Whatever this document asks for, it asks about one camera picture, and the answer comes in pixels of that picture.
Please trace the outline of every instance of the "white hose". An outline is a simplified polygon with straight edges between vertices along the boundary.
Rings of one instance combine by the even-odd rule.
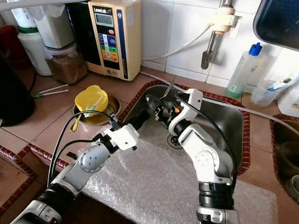
[[[3,2],[0,3],[0,12],[10,10],[12,8],[26,8],[31,6],[54,5],[81,1],[82,0],[22,0],[14,2]]]
[[[155,78],[157,80],[160,80],[161,82],[164,82],[166,84],[170,84],[170,82],[167,82],[166,80],[160,78],[160,77],[157,77],[157,76],[154,76],[152,74],[149,74],[147,72],[143,72],[143,71],[140,71],[139,73],[143,74],[143,75],[146,75],[146,76],[149,76],[151,78]],[[173,87],[179,91],[182,91],[182,92],[185,92],[184,89],[176,86],[176,85],[173,85]],[[258,115],[258,116],[261,116],[261,117],[264,117],[264,118],[268,118],[270,120],[273,120],[275,122],[278,122],[280,124],[282,124],[283,126],[289,128],[291,131],[293,131],[294,133],[296,133],[298,136],[299,136],[299,132],[293,128],[292,126],[290,126],[289,124],[283,122],[282,120],[280,119],[277,119],[273,116],[270,116],[268,114],[265,114],[265,113],[261,113],[261,112],[258,112],[258,111],[254,111],[254,110],[251,110],[251,109],[248,109],[248,108],[244,108],[244,107],[240,107],[240,106],[235,106],[235,105],[232,105],[232,104],[228,104],[228,103],[223,103],[223,102],[220,102],[220,101],[216,101],[216,100],[213,100],[213,99],[209,99],[209,98],[203,98],[202,100],[206,101],[206,102],[209,102],[209,103],[212,103],[212,104],[218,104],[218,105],[221,105],[221,106],[226,106],[226,107],[230,107],[230,108],[234,108],[234,109],[237,109],[237,110],[240,110],[240,111],[246,111],[246,112],[249,112],[249,113],[252,113],[252,114],[255,114],[255,115]]]
[[[210,27],[211,27],[211,24],[207,24],[205,26],[205,28],[195,38],[193,38],[192,40],[190,40],[187,43],[185,43],[182,47],[179,47],[179,48],[173,50],[172,52],[169,52],[169,53],[166,53],[166,54],[160,55],[160,56],[143,57],[142,60],[156,60],[156,59],[168,57],[170,55],[174,55],[175,53],[178,53],[179,51],[183,50],[184,48],[186,48],[187,46],[189,46],[190,44],[192,44],[198,38],[200,38]]]

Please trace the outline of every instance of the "plastic cup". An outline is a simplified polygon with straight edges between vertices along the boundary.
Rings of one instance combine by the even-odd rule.
[[[280,90],[267,90],[274,81],[263,80],[253,91],[250,98],[251,104],[257,107],[268,107],[272,101],[280,94]]]

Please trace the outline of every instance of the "blue bottle cap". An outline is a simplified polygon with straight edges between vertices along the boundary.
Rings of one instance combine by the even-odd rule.
[[[248,53],[252,56],[257,56],[262,49],[262,46],[260,44],[260,42],[258,42],[257,44],[253,44]]]

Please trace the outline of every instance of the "digital display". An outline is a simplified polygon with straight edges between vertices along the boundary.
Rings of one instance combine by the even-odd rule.
[[[113,20],[111,15],[103,15],[103,14],[95,14],[97,23],[100,23],[101,25],[109,25],[113,26]]]

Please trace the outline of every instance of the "yellow bowl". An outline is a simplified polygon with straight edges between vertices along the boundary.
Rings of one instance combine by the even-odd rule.
[[[108,105],[108,95],[97,85],[91,85],[80,92],[75,98],[75,104],[80,111],[86,111],[86,108],[91,109],[100,97],[102,98],[94,110],[102,112]]]

